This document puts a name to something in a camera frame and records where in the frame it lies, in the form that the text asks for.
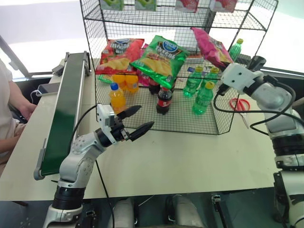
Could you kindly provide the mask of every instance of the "red chip bag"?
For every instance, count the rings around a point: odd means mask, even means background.
[[[194,32],[196,41],[198,42],[200,52],[206,60],[220,69],[227,67],[229,63],[233,63],[233,60],[222,42],[213,39],[207,32],[200,28],[191,29]]]
[[[136,74],[136,69],[129,65],[140,58],[144,39],[111,39],[101,53],[100,64],[95,74]]]

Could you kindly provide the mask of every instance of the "scissors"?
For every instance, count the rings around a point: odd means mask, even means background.
[[[229,105],[233,110],[236,110],[236,111],[248,111],[248,110],[250,110],[250,103],[246,99],[232,98],[229,101]],[[247,119],[246,119],[246,113],[239,113],[239,114],[242,116],[242,119],[244,121],[244,124],[245,124],[246,128],[249,128],[248,123],[247,123]]]

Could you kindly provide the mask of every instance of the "robotic arm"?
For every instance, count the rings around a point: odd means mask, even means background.
[[[110,105],[97,105],[101,128],[78,137],[69,155],[60,165],[60,179],[53,204],[49,206],[43,228],[75,228],[82,212],[82,199],[97,157],[106,148],[119,141],[134,141],[144,135],[154,124],[148,122],[128,133],[122,120],[135,114],[141,106],[132,106],[115,117]]]
[[[263,111],[282,111],[292,96],[284,88],[276,86],[276,80],[261,71],[252,72],[237,64],[230,64],[223,72],[218,94],[224,95],[230,88],[247,94],[257,101]],[[291,107],[285,113],[299,117]],[[265,113],[265,118],[276,114]],[[266,122],[275,150],[275,162],[279,169],[274,173],[278,201],[289,207],[289,223],[304,228],[304,127],[294,118],[280,115]]]

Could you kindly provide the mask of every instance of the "metal wire basket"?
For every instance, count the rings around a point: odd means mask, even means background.
[[[241,30],[256,31],[261,34],[257,52],[278,3],[277,0],[239,0],[233,13],[215,13],[208,8],[209,0],[200,0],[196,13],[184,13],[175,10],[175,1],[158,0],[157,10],[152,12],[136,11],[134,0],[124,0],[122,11],[102,10],[99,0],[80,0],[94,68],[98,66],[101,52],[109,39],[145,38],[145,42],[149,43],[155,35],[161,35],[191,53],[198,53],[197,42],[190,27],[203,28],[207,32],[211,28],[233,29],[235,36],[231,40],[231,45]],[[126,92],[127,106],[141,105],[142,108],[135,116],[124,121],[125,126],[135,128],[145,121],[155,121],[152,128],[154,130],[203,134],[229,132],[233,114],[219,112],[211,104],[204,115],[197,116],[191,111],[195,98],[183,97],[181,89],[190,74],[187,69],[197,65],[203,65],[207,70],[211,66],[203,59],[186,60],[178,74],[172,104],[166,115],[156,113],[157,97],[151,95],[148,88],[143,86],[135,94]],[[96,102],[109,104],[110,86],[98,80],[98,75],[95,77]],[[224,97],[219,97],[217,104],[223,109],[230,109],[229,100],[237,96],[237,92],[231,89]]]

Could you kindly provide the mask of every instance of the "green soda bottle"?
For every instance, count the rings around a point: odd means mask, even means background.
[[[196,93],[197,87],[199,87],[200,82],[202,80],[201,78],[201,72],[203,71],[203,68],[200,66],[197,66],[195,68],[195,71],[189,75],[189,78],[187,79],[186,86],[183,88],[184,96],[186,97],[192,97]]]
[[[214,88],[213,82],[207,82],[204,88],[201,88],[198,92],[198,96],[195,98],[195,103],[192,107],[194,114],[202,115],[206,112],[207,107],[212,101]]]
[[[218,73],[219,69],[213,66],[210,72],[205,76],[202,83],[200,84],[200,89],[205,88],[207,82],[213,82],[214,84],[216,84],[218,82],[218,80],[216,80],[218,78]]]
[[[233,61],[236,61],[238,55],[241,53],[241,44],[243,43],[243,39],[238,39],[235,45],[232,45],[229,54]]]

